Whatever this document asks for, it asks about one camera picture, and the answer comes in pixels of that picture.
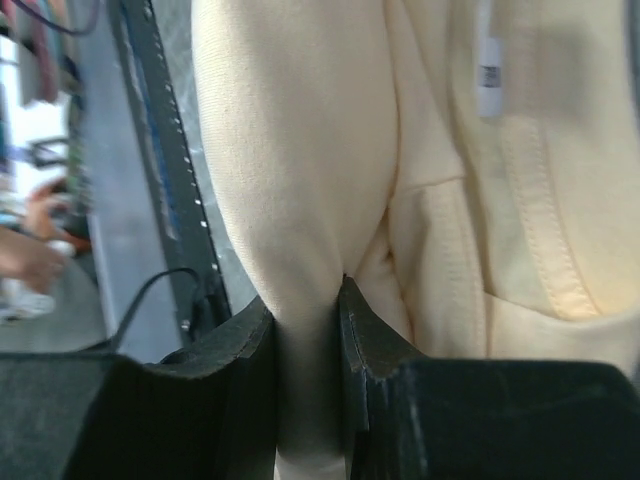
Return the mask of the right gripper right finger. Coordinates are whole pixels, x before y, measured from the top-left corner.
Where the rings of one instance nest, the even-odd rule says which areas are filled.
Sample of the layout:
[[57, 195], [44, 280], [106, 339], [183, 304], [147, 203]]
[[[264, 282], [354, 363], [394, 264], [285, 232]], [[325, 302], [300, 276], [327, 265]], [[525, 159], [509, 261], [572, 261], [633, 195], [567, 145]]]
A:
[[374, 313], [351, 277], [343, 279], [337, 316], [346, 477], [390, 479], [397, 460], [391, 378], [421, 353]]

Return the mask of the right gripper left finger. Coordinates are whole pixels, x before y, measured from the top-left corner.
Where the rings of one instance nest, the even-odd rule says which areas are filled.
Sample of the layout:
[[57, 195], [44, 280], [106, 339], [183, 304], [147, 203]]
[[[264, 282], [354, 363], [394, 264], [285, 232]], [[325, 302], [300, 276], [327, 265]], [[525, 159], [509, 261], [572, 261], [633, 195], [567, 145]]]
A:
[[145, 478], [273, 477], [273, 319], [260, 299], [151, 372]]

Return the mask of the cream yellow t shirt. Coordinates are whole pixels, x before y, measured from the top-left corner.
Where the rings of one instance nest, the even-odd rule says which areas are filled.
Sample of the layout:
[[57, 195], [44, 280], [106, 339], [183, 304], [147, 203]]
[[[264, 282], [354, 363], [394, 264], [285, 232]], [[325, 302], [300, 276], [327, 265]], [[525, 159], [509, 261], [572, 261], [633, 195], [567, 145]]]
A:
[[203, 149], [279, 329], [280, 479], [339, 479], [344, 275], [424, 353], [639, 368], [634, 1], [196, 1]]

